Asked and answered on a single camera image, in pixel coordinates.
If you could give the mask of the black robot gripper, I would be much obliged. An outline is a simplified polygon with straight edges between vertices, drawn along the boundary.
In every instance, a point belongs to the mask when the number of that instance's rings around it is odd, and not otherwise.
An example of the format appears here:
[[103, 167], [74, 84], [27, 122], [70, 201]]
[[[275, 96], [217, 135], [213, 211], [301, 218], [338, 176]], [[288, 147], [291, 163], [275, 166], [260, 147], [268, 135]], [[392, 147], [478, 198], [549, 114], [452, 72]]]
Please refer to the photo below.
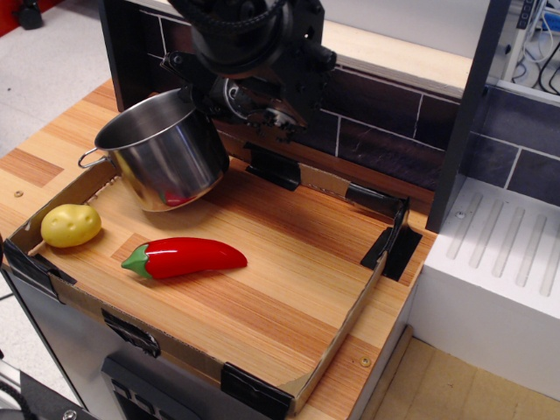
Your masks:
[[288, 141], [319, 112], [337, 55], [322, 44], [319, 1], [173, 1], [191, 26], [192, 52], [163, 68], [181, 101], [225, 123]]

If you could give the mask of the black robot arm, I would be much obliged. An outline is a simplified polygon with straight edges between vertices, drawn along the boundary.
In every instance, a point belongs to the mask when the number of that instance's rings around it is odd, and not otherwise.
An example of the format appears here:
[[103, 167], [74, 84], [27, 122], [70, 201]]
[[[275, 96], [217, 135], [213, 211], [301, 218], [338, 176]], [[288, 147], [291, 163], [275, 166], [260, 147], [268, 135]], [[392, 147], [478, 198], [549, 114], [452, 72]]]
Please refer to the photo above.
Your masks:
[[226, 123], [289, 141], [320, 110], [337, 55], [322, 44], [319, 1], [174, 1], [192, 52], [169, 52], [181, 97]]

